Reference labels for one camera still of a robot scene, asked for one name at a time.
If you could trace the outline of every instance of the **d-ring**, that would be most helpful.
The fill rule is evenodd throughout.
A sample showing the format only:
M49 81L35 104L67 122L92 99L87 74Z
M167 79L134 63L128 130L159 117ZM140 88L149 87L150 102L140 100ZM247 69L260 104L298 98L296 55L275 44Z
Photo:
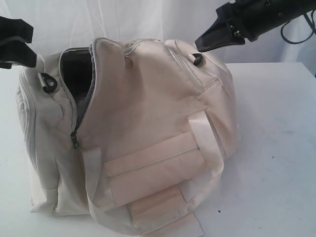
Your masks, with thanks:
M125 67L131 68L133 66L133 61L130 57L125 56Z

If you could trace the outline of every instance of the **black cable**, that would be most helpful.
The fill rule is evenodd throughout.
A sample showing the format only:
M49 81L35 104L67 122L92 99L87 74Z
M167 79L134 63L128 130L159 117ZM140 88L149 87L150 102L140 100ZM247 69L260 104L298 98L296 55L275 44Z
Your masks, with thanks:
M300 44L300 43L304 43L306 41L308 41L314 34L316 35L316 25L315 25L315 20L314 20L314 13L315 13L316 10L313 10L311 12L311 20L310 18L308 17L307 13L304 14L304 17L308 23L308 25L310 26L311 30L312 30L312 33L311 35L306 39L306 40L303 40L303 41L299 41L299 42L293 42L293 41L290 41L288 40L285 36L284 36L284 27L287 26L291 21L288 21L284 26L282 26L281 28L281 37L282 39L284 39L285 42L289 43L289 44Z

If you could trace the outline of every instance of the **white surface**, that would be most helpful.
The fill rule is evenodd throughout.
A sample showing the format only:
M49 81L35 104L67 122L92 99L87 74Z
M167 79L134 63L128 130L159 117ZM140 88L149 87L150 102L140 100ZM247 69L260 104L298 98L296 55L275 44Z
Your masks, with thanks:
M0 16L22 18L34 27L32 48L51 54L88 46L94 37L113 40L157 38L194 43L216 20L216 8L229 0L0 0ZM304 17L285 28L292 41L310 34ZM289 45L274 29L245 46L215 51L226 63L303 62L316 73L316 37Z
M196 210L205 236L316 236L316 79L300 63L228 66L241 143ZM88 216L29 213L17 68L0 71L0 81L0 237L121 237Z

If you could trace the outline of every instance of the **black plastic clip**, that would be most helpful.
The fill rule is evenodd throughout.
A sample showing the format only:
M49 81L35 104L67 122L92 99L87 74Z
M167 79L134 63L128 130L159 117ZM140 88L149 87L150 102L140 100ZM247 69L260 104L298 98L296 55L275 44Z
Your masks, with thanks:
M47 73L39 73L39 80L45 93L53 93L56 90L57 81L51 75Z
M200 53L194 53L193 56L196 58L194 60L194 66L198 66L203 62L203 55Z

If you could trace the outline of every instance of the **cream duffel bag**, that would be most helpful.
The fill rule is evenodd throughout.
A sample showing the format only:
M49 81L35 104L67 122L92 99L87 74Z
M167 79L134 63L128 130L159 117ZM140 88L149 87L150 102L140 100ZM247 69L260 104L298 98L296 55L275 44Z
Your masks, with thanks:
M232 75L180 40L38 56L17 103L32 211L91 216L126 235L203 235L192 211L237 146Z

